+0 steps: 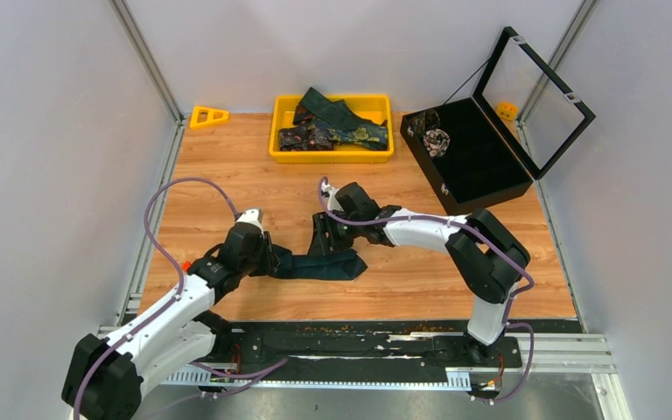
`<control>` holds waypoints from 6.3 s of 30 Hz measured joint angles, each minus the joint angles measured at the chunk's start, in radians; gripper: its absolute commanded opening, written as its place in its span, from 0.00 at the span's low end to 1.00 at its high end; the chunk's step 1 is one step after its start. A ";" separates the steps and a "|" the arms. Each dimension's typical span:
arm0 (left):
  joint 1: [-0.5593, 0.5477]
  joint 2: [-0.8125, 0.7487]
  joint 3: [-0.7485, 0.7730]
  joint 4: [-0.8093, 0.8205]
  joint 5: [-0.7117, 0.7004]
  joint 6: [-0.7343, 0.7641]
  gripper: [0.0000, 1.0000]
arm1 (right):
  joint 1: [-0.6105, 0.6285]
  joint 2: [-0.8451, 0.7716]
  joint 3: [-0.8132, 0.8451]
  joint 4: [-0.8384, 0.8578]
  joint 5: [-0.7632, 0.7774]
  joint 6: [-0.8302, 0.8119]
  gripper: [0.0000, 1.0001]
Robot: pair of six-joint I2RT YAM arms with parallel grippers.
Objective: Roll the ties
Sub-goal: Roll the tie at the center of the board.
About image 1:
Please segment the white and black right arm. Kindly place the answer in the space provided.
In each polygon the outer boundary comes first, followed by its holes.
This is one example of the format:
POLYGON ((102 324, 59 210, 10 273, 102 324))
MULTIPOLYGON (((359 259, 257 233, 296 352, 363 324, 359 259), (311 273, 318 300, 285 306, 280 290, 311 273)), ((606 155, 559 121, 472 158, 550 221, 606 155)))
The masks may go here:
POLYGON ((363 238, 374 245, 427 249, 449 256, 474 295, 465 353, 486 365, 500 352, 511 302, 534 285, 527 267, 531 256, 488 210, 439 216, 402 206, 379 206, 356 182, 336 187, 322 178, 317 186, 319 217, 332 251, 363 238))

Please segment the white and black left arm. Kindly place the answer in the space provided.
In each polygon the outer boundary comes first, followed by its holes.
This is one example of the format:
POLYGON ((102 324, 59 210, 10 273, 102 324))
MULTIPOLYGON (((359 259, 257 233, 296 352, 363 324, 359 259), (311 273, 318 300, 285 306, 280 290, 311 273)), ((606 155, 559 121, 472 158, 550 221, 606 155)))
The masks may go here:
POLYGON ((61 391, 76 419, 130 419, 169 375, 203 356, 224 361, 233 350, 226 322, 212 307, 244 277, 271 262, 261 222, 241 215, 225 241, 195 260, 178 285, 148 311, 104 338, 76 344, 61 391))

